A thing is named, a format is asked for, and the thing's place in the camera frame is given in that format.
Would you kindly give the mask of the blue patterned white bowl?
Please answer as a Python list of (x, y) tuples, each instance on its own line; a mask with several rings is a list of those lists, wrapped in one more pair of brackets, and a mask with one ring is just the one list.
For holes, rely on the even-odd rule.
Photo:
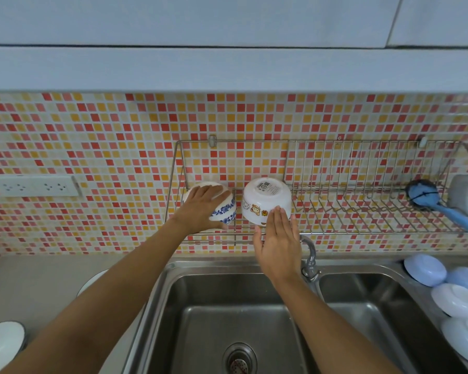
[(236, 208), (236, 201), (234, 195), (230, 189), (226, 186), (218, 183), (218, 182), (199, 182), (192, 186), (195, 187), (204, 187), (204, 186), (222, 186), (222, 190), (214, 196), (214, 198), (219, 197), (221, 194), (229, 190), (230, 194), (222, 203), (220, 203), (217, 208), (213, 211), (210, 216), (211, 221), (219, 221), (225, 225), (228, 225), (236, 218), (237, 215), (237, 208)]

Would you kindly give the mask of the white wall cabinet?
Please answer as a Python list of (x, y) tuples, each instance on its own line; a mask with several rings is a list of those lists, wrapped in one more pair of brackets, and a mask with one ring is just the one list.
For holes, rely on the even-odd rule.
[(0, 0), (0, 91), (468, 93), (468, 0)]

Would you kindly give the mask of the person's left forearm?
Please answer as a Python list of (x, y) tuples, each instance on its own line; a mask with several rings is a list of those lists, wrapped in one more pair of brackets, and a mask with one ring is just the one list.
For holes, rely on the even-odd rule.
[(209, 222), (172, 217), (72, 301), (0, 374), (97, 374), (177, 247)]

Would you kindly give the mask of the person's right hand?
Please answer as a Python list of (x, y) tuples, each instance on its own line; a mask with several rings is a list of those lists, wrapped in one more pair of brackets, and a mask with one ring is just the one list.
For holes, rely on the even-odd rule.
[(278, 288), (282, 284), (299, 279), (302, 249), (301, 244), (291, 244), (291, 217), (287, 216), (287, 237), (278, 238), (275, 234), (275, 208), (270, 211), (262, 242), (263, 259), (258, 263), (272, 284)]

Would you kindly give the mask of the white bowl with blue rim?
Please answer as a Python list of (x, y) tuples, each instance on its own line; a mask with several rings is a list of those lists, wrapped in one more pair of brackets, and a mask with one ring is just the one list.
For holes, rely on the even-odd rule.
[(442, 322), (441, 330), (450, 346), (468, 360), (468, 319), (449, 318)]
[(450, 317), (468, 319), (468, 289), (451, 283), (440, 284), (431, 290), (435, 304)]

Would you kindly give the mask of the person's left hand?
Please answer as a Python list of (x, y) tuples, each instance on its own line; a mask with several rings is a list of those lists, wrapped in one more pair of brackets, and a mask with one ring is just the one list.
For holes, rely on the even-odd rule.
[(211, 214), (230, 194), (227, 190), (214, 198), (221, 190), (221, 185), (192, 188), (187, 200), (172, 215), (170, 221), (186, 235), (208, 230)]

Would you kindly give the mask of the white plate with dark rim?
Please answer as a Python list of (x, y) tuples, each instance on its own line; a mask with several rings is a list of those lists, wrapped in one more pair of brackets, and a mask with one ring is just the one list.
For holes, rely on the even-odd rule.
[(0, 371), (27, 346), (24, 325), (14, 320), (0, 322)]

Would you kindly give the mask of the stainless steel double sink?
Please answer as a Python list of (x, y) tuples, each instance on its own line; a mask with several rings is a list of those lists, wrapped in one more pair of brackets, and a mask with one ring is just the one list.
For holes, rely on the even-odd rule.
[[(448, 317), (401, 255), (326, 255), (309, 288), (405, 374), (468, 374), (443, 338)], [(232, 344), (256, 374), (320, 374), (302, 333), (254, 258), (172, 261), (147, 302), (122, 374), (222, 374)]]

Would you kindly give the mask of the white bowl with cartoon stickers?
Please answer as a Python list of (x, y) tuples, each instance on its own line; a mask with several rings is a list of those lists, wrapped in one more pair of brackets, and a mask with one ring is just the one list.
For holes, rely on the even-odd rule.
[(268, 213), (275, 207), (283, 208), (288, 217), (293, 214), (293, 198), (282, 181), (261, 177), (249, 182), (243, 190), (242, 216), (254, 225), (265, 227)]

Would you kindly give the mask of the metal sink drain strainer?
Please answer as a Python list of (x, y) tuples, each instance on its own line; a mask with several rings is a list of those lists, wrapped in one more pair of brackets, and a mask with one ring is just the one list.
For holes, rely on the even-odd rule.
[(247, 344), (237, 342), (230, 345), (222, 357), (222, 374), (256, 374), (257, 358)]

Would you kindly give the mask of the blue dish brush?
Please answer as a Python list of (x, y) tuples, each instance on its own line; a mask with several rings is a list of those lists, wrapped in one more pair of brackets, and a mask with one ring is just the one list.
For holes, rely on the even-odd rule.
[(415, 179), (405, 187), (405, 193), (412, 207), (419, 210), (437, 211), (468, 232), (468, 216), (442, 204), (437, 186), (429, 180)]

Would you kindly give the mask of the chrome faucet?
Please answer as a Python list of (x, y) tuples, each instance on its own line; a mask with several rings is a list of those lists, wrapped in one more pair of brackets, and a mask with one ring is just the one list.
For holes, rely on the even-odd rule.
[(300, 242), (305, 244), (309, 250), (309, 257), (306, 259), (305, 264), (301, 267), (301, 274), (305, 281), (308, 283), (315, 282), (319, 275), (322, 274), (321, 270), (316, 265), (316, 248), (311, 238), (306, 235), (300, 234)]

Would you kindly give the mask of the white wall power outlet strip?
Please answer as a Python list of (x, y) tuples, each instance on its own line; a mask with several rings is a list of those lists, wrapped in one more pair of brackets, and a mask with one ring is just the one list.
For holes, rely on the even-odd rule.
[(0, 175), (0, 196), (3, 197), (69, 197), (81, 196), (80, 186), (69, 175)]

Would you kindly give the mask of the person's right forearm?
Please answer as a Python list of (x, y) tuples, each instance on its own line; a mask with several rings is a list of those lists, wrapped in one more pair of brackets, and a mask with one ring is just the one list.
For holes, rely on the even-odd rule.
[(312, 353), (321, 374), (402, 374), (297, 275), (272, 281)]

